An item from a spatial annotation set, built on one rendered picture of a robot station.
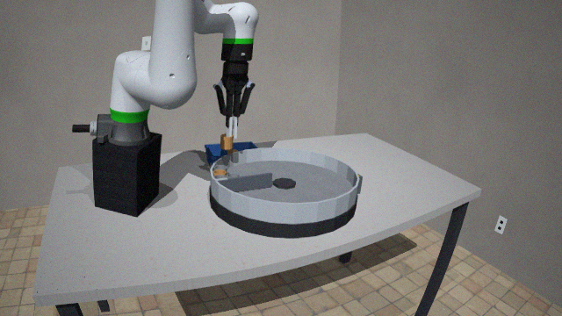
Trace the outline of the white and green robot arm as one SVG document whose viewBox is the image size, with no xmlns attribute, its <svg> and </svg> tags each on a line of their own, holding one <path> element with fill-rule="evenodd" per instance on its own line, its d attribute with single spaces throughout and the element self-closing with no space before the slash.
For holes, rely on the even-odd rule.
<svg viewBox="0 0 562 316">
<path fill-rule="evenodd" d="M 73 125 L 72 133 L 126 147 L 147 143 L 150 105 L 176 109 L 196 89 L 194 32 L 223 33 L 221 60 L 244 63 L 252 60 L 258 18 L 256 8 L 244 2 L 155 0 L 151 52 L 128 51 L 116 58 L 111 114 L 98 114 L 90 125 Z"/>
</svg>

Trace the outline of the blue crate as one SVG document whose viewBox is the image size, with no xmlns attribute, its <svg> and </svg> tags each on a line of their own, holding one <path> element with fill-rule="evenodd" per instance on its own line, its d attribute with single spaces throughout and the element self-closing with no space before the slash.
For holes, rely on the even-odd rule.
<svg viewBox="0 0 562 316">
<path fill-rule="evenodd" d="M 252 141 L 251 142 L 235 142 L 233 143 L 233 148 L 238 151 L 245 149 L 258 148 Z M 211 150 L 211 151 L 210 151 Z M 227 155 L 227 150 L 221 149 L 220 144 L 209 144 L 205 145 L 205 159 L 208 161 L 210 168 L 213 163 L 216 162 L 220 157 Z"/>
</svg>

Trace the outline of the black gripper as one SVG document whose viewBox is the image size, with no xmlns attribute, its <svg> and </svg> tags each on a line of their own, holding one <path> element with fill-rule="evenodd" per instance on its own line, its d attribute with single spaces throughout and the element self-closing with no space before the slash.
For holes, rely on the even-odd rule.
<svg viewBox="0 0 562 316">
<path fill-rule="evenodd" d="M 217 93 L 220 113 L 226 116 L 226 137 L 231 137 L 233 135 L 234 139 L 237 139 L 238 118 L 241 114 L 245 113 L 251 90 L 256 86 L 254 83 L 249 81 L 248 70 L 249 64 L 247 62 L 224 62 L 223 76 L 221 77 L 219 83 L 213 85 Z M 243 89 L 245 84 L 246 88 L 241 99 L 241 90 Z M 225 87 L 227 93 L 226 105 L 223 97 L 222 85 Z"/>
</svg>

